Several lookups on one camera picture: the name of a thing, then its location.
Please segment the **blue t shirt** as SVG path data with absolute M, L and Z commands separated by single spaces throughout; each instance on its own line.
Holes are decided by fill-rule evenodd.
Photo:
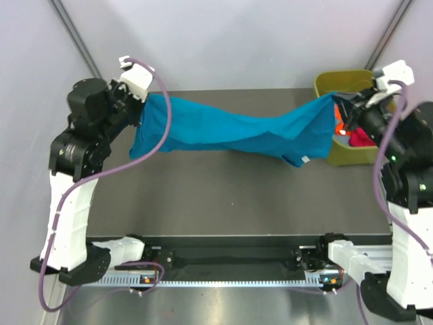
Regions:
M 161 152 L 237 150 L 280 158 L 295 167 L 331 150 L 336 118 L 330 95 L 276 117 L 253 117 L 173 97 Z

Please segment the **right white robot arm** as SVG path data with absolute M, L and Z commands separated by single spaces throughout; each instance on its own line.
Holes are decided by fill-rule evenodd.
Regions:
M 345 128 L 360 127 L 378 146 L 373 191 L 392 225 L 392 263 L 378 265 L 342 234 L 317 243 L 316 260 L 338 265 L 358 286 L 359 299 L 377 316 L 394 322 L 432 317 L 432 103 L 393 112 L 390 95 L 375 102 L 372 89 L 335 93 Z

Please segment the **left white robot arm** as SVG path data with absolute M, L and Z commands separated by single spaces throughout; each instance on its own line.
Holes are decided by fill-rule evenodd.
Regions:
M 97 180 L 74 189 L 62 209 L 58 203 L 65 191 L 78 181 L 101 172 L 111 154 L 111 143 L 129 125 L 136 126 L 143 110 L 140 97 L 115 79 L 83 79 L 67 95 L 68 126 L 51 143 L 49 180 L 51 204 L 49 234 L 55 234 L 52 248 L 44 247 L 30 262 L 40 272 L 58 274 L 69 286 L 100 280 L 115 265 L 115 244 L 96 244 L 87 239 L 87 225 Z

